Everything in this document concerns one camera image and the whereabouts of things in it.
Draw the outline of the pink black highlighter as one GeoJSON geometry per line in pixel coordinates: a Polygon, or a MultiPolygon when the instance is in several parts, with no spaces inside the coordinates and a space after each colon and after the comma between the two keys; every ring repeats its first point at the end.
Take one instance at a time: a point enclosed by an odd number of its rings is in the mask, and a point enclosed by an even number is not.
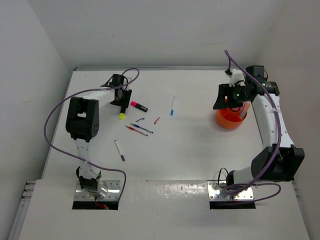
{"type": "Polygon", "coordinates": [[[132,101],[132,102],[130,103],[130,105],[131,105],[132,107],[140,110],[140,111],[145,112],[145,113],[148,111],[148,108],[147,108],[147,107],[145,107],[145,106],[137,103],[136,101],[132,101]]]}

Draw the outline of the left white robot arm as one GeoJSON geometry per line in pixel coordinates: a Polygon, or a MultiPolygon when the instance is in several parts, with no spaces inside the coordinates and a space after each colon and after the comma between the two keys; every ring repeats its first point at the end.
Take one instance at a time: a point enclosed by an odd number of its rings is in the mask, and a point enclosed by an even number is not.
{"type": "Polygon", "coordinates": [[[132,91],[126,86],[120,86],[128,83],[129,79],[126,76],[113,74],[102,87],[117,89],[94,91],[84,97],[74,96],[69,102],[65,128],[74,140],[78,156],[81,158],[76,175],[81,189],[97,199],[102,199],[108,194],[108,187],[103,184],[101,171],[89,164],[90,150],[100,128],[100,109],[109,104],[118,106],[119,119],[123,120],[132,91]]]}

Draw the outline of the yellow black highlighter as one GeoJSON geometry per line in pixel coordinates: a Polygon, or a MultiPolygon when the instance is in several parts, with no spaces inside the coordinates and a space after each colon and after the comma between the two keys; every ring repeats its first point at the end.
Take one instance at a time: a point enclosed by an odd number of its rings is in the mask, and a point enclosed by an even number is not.
{"type": "Polygon", "coordinates": [[[120,110],[120,113],[119,113],[119,119],[120,120],[124,120],[125,119],[125,116],[126,116],[126,107],[122,107],[121,110],[120,110]]]}

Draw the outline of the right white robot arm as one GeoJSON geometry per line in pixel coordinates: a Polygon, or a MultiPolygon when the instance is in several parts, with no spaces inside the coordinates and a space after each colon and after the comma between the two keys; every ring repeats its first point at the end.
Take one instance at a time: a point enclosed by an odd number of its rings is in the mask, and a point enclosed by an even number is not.
{"type": "Polygon", "coordinates": [[[228,68],[229,83],[220,84],[213,109],[216,123],[235,130],[252,107],[262,151],[250,166],[227,174],[224,191],[235,194],[260,182],[291,182],[305,158],[289,136],[280,108],[280,91],[276,82],[268,81],[262,65],[247,67],[246,73],[228,68]]]}

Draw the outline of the grey orange marker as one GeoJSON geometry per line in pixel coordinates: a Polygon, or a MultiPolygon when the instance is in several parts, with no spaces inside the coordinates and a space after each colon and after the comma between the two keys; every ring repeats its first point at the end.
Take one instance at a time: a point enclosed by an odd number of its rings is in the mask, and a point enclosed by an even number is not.
{"type": "Polygon", "coordinates": [[[239,112],[239,117],[243,120],[245,118],[245,116],[247,115],[247,112],[249,110],[251,106],[251,103],[249,101],[246,101],[243,104],[243,107],[241,108],[240,112],[239,112]]]}

